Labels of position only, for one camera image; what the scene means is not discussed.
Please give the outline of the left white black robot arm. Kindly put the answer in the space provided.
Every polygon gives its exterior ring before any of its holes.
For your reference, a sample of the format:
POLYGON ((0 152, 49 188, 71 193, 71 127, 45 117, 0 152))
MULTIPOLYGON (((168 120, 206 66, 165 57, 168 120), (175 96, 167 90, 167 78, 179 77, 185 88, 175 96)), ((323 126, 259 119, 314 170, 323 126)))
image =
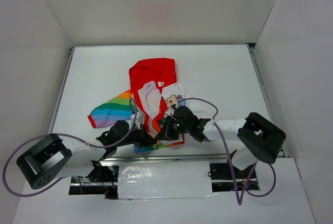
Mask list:
MULTIPOLYGON (((102 144, 102 154, 97 160, 104 160, 116 153, 120 146, 134 144, 139 148, 146 148, 157 143, 145 129, 144 125, 130 130, 129 124, 118 120, 108 131, 97 138, 102 144)), ((49 134, 42 138, 30 149, 21 154, 16 164, 33 190, 48 185, 74 157, 74 150, 65 146, 58 134, 49 134)))

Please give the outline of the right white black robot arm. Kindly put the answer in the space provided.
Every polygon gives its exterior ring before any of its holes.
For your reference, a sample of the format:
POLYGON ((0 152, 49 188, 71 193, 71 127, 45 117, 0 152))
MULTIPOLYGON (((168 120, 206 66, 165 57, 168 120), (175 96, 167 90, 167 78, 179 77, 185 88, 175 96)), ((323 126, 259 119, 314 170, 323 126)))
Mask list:
POLYGON ((232 152, 232 161, 226 165, 227 174, 232 178, 238 178, 246 168, 257 162, 274 164, 286 139, 282 129, 255 112, 242 119, 215 121, 198 118, 186 106, 177 108, 166 117, 155 139, 175 141, 185 133, 198 142, 240 141, 242 148, 232 152))

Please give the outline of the rainbow hooded kids jacket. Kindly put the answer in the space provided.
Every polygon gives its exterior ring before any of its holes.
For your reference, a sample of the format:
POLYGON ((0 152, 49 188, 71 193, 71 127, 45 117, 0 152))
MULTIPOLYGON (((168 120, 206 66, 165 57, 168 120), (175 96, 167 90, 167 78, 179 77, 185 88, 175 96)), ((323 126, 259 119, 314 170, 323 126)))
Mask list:
MULTIPOLYGON (((144 126, 154 139, 161 131, 167 116, 174 111, 168 109, 169 101, 186 104, 190 95, 177 81, 175 60, 153 58, 138 61, 129 69, 130 89, 97 106, 88 119, 95 129, 111 128, 118 120, 126 121, 130 130, 137 127, 130 117, 141 111, 145 114, 144 126)), ((185 137, 181 134, 175 141, 157 141, 146 148, 135 146, 136 152, 146 152, 183 145, 185 137)))

